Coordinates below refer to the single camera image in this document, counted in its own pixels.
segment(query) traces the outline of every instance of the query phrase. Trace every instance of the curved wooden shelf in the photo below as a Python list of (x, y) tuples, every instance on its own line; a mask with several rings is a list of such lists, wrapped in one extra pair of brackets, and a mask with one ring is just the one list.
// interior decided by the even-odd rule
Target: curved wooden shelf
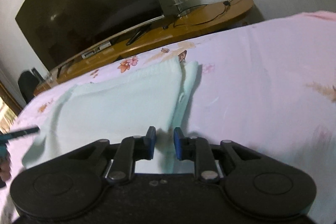
[[(155, 24), (157, 27), (153, 25), (152, 30), (145, 33), (130, 46), (126, 46), (126, 42), (130, 38), (130, 34), (127, 34), (120, 37), (119, 42), (115, 45), (106, 48), (90, 58), (82, 59), (79, 57), (74, 59), (73, 64), (62, 70), (57, 79), (57, 83), (52, 83), (52, 86), (64, 83), (91, 70), (113, 63), (116, 60), (134, 56), (168, 44), (223, 30), (243, 19), (253, 6), (253, 0), (232, 0), (231, 6), (227, 7), (222, 15), (219, 15), (225, 10), (225, 5), (223, 2), (217, 2), (198, 7), (188, 15), (177, 20), (166, 18), (165, 22), (157, 22)], [(162, 26), (166, 24), (169, 24), (169, 27), (164, 30)], [(36, 88), (34, 95), (38, 95), (42, 91), (48, 89), (50, 89), (50, 86), (47, 83), (43, 83)]]

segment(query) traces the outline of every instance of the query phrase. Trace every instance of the tv screen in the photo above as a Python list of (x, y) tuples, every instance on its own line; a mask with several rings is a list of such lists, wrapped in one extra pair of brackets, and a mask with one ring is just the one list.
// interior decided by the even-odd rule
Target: tv screen
[(16, 22), (48, 70), (163, 17), (158, 0), (25, 0)]

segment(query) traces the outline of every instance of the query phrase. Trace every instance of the light blue towel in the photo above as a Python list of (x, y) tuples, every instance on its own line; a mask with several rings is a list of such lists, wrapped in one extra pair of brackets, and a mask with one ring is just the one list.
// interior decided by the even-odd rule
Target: light blue towel
[(144, 136), (155, 126), (154, 159), (138, 161), (135, 171), (171, 173), (172, 129), (181, 124), (197, 66), (173, 58), (103, 83), (74, 86), (53, 106), (23, 165), (38, 165), (98, 139), (119, 143)]

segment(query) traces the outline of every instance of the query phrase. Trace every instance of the black chair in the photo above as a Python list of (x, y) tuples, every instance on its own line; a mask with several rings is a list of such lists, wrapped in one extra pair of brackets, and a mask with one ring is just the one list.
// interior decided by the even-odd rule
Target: black chair
[(21, 73), (17, 84), (26, 103), (34, 98), (34, 90), (39, 83), (40, 81), (30, 71), (26, 70)]

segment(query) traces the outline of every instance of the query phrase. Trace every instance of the pink bedsheet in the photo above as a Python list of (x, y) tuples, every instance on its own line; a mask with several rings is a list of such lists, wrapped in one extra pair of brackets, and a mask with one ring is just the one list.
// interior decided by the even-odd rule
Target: pink bedsheet
[[(102, 82), (180, 55), (186, 62), (200, 64), (183, 130), (211, 143), (234, 140), (308, 172), (318, 186), (309, 216), (317, 223), (332, 224), (336, 220), (335, 38), (336, 14), (316, 12), (171, 44), (43, 92), (25, 107), (12, 129), (42, 125), (53, 103), (75, 84)], [(23, 168), (21, 158), (33, 138), (9, 144), (13, 177)], [(9, 187), (0, 190), (0, 203), (1, 223), (9, 223), (16, 217)]]

